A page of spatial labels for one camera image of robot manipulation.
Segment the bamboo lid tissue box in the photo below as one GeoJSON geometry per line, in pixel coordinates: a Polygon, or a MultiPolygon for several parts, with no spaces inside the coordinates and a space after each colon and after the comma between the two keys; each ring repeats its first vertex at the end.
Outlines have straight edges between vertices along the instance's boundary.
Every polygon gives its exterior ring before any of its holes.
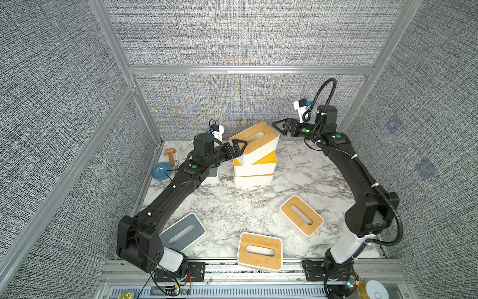
{"type": "Polygon", "coordinates": [[[265,272],[279,272],[283,266],[283,242],[276,237],[243,232],[237,252],[237,263],[265,272]]]}
{"type": "Polygon", "coordinates": [[[247,142],[243,154],[239,156],[237,160],[242,166],[251,166],[268,154],[274,152],[279,138],[280,134],[276,130],[265,122],[260,122],[237,133],[231,137],[229,141],[231,142],[234,139],[238,139],[247,142]]]}
{"type": "Polygon", "coordinates": [[[257,175],[257,176],[234,176],[234,184],[236,188],[248,189],[256,186],[267,186],[272,183],[274,174],[257,175]]]}
{"type": "Polygon", "coordinates": [[[312,238],[324,224],[324,218],[295,194],[282,203],[278,214],[302,240],[312,238]]]}

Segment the grey lid tissue box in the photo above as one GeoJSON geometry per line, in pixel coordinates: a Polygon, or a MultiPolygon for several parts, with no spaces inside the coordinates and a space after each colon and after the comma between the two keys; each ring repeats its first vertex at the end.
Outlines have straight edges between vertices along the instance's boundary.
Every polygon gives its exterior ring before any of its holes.
{"type": "Polygon", "coordinates": [[[190,255],[207,235],[206,228],[195,213],[189,213],[165,229],[161,241],[166,248],[190,255]]]}
{"type": "Polygon", "coordinates": [[[219,184],[220,183],[220,178],[219,178],[219,171],[220,167],[216,168],[210,168],[210,173],[208,177],[206,177],[203,181],[204,184],[219,184]]]}

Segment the aluminium front rail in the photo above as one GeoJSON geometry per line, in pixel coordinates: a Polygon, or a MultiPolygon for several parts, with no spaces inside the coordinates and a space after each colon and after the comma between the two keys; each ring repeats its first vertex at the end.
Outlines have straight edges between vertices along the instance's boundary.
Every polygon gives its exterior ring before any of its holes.
{"type": "MultiPolygon", "coordinates": [[[[280,272],[260,272],[237,264],[234,259],[203,259],[204,280],[182,285],[181,299],[323,299],[322,282],[309,282],[300,259],[285,259],[280,272]]],[[[359,259],[354,268],[361,283],[376,280],[392,299],[417,299],[414,284],[397,259],[359,259]]],[[[146,273],[127,262],[108,261],[97,289],[96,299],[117,299],[133,291],[141,299],[163,299],[164,282],[154,283],[146,273]]]]}

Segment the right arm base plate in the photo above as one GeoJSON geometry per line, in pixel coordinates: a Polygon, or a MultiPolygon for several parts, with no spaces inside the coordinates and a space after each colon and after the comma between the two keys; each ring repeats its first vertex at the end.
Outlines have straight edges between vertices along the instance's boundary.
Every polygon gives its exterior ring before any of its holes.
{"type": "Polygon", "coordinates": [[[354,284],[354,282],[358,280],[358,274],[354,270],[353,265],[353,262],[347,265],[337,264],[331,259],[306,259],[301,262],[308,282],[323,282],[325,278],[328,277],[328,281],[330,282],[346,282],[351,280],[354,284]]]}

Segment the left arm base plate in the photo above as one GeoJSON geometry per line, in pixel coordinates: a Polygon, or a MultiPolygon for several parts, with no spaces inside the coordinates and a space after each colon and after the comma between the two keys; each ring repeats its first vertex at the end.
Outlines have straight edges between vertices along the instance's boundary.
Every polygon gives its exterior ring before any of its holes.
{"type": "Polygon", "coordinates": [[[188,275],[192,282],[203,282],[205,277],[205,262],[188,262],[187,265],[180,266],[177,272],[168,274],[165,270],[157,268],[153,272],[153,278],[156,282],[172,282],[176,279],[183,282],[188,275]]]}

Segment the front grey lid tissue box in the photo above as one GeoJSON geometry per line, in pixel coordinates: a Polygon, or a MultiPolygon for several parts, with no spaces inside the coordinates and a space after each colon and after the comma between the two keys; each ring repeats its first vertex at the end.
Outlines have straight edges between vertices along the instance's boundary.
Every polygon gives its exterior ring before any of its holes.
{"type": "Polygon", "coordinates": [[[189,213],[165,229],[161,241],[166,248],[190,255],[207,235],[206,228],[195,213],[189,213]]]}

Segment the brass round object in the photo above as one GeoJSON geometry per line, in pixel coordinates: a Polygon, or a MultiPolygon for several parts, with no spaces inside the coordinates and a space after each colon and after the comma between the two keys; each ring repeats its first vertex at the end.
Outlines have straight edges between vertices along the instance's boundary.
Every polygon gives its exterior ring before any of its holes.
{"type": "Polygon", "coordinates": [[[118,299],[134,299],[135,294],[133,290],[127,290],[118,295],[118,299]]]}

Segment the yellow lid tissue box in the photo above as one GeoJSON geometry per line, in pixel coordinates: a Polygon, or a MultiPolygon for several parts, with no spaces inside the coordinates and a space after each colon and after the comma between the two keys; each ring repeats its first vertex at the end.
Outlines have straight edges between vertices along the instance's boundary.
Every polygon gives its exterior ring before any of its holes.
{"type": "Polygon", "coordinates": [[[266,155],[265,157],[250,166],[244,166],[237,159],[234,159],[234,176],[245,177],[270,175],[275,172],[277,162],[278,159],[275,151],[271,152],[270,154],[266,155]]]}

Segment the back grey lid tissue box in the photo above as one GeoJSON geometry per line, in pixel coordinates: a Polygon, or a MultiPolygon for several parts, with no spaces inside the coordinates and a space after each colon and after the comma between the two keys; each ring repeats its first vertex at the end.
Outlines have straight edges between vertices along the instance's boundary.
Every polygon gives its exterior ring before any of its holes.
{"type": "Polygon", "coordinates": [[[203,181],[204,184],[219,184],[220,183],[220,178],[219,178],[219,171],[220,167],[216,168],[210,168],[210,173],[208,177],[206,177],[203,181]]]}

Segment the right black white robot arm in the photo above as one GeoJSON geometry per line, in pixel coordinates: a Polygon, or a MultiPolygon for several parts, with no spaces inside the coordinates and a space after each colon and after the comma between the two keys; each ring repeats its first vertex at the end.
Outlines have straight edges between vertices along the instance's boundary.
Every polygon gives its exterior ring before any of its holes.
{"type": "Polygon", "coordinates": [[[273,122],[281,134],[313,142],[336,165],[354,196],[354,205],[345,213],[347,230],[326,252],[324,267],[328,270],[351,264],[368,244],[391,247],[404,235],[398,214],[400,198],[373,178],[349,137],[337,131],[336,118],[335,107],[321,105],[315,123],[293,118],[273,122]]]}

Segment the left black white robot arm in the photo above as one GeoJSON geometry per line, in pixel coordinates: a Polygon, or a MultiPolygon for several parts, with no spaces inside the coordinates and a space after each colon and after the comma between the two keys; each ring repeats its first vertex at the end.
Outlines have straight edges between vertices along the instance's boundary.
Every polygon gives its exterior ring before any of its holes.
{"type": "Polygon", "coordinates": [[[163,192],[135,216],[124,216],[118,224],[117,256],[144,272],[151,272],[164,259],[160,233],[173,212],[224,161],[240,157],[248,142],[233,139],[220,143],[211,133],[194,137],[194,149],[178,167],[163,192]]]}

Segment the blue bowl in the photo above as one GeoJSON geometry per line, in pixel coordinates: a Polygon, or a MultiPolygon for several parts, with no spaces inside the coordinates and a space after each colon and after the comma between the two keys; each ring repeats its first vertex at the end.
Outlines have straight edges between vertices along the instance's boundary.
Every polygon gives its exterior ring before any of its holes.
{"type": "Polygon", "coordinates": [[[157,181],[168,181],[173,167],[168,162],[160,162],[151,169],[151,176],[157,181]]]}

